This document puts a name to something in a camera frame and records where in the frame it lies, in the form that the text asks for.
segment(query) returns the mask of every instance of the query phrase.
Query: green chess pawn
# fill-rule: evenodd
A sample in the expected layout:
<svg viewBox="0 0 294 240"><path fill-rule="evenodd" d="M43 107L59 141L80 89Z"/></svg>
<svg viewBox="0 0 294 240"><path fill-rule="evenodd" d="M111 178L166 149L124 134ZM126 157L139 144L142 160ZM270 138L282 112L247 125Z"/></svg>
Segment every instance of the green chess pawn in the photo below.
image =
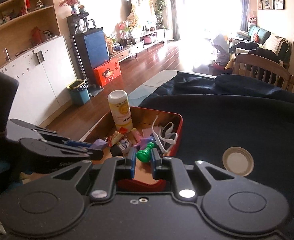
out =
<svg viewBox="0 0 294 240"><path fill-rule="evenodd" d="M143 163L148 163L150 162L151 158L151 149L155 147L155 144L153 142L150 142L147 144L146 149L140 150L137 152L137 159L140 160Z"/></svg>

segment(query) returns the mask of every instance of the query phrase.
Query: dark blue cloth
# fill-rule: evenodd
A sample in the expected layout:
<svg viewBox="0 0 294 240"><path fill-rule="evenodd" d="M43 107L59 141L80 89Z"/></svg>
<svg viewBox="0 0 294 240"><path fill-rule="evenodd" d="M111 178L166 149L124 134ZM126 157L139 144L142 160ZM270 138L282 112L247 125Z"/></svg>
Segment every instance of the dark blue cloth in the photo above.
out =
<svg viewBox="0 0 294 240"><path fill-rule="evenodd" d="M141 107L179 113L183 129L176 157L224 168L229 147L247 149L255 166L248 179L281 192L290 205L284 227L294 239L294 94L253 78L224 74L215 80L178 73Z"/></svg>

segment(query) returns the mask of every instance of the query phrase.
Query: trash can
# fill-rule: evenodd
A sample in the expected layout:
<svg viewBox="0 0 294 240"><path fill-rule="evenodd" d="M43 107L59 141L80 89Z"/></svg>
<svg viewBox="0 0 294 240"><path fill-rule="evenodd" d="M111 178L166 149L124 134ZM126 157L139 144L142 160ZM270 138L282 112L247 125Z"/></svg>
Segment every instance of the trash can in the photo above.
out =
<svg viewBox="0 0 294 240"><path fill-rule="evenodd" d="M77 79L67 86L71 100L74 104L82 106L89 101L88 82Z"/></svg>

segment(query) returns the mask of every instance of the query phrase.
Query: reddish brown wooden floor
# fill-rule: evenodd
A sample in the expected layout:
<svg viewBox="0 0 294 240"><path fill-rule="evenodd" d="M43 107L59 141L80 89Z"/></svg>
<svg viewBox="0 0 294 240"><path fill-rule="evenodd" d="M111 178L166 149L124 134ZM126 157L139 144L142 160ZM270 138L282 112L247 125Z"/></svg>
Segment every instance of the reddish brown wooden floor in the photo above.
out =
<svg viewBox="0 0 294 240"><path fill-rule="evenodd" d="M105 113L109 111L107 96L110 92L122 89L128 94L162 70L183 70L203 74L217 75L208 67L212 47L207 41L201 45L189 42L173 41L157 44L142 51L135 57L120 63L122 75L104 87L97 96L83 106L71 106L56 118L48 129L62 136L79 140Z"/></svg>

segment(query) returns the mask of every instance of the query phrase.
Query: yellow and white bottle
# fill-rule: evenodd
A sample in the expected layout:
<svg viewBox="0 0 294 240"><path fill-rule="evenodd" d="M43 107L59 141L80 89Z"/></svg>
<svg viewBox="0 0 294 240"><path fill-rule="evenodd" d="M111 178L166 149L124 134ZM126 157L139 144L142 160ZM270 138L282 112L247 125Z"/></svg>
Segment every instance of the yellow and white bottle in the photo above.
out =
<svg viewBox="0 0 294 240"><path fill-rule="evenodd" d="M127 93L123 90L112 91L108 95L108 103L117 130L124 127L130 132L133 125Z"/></svg>

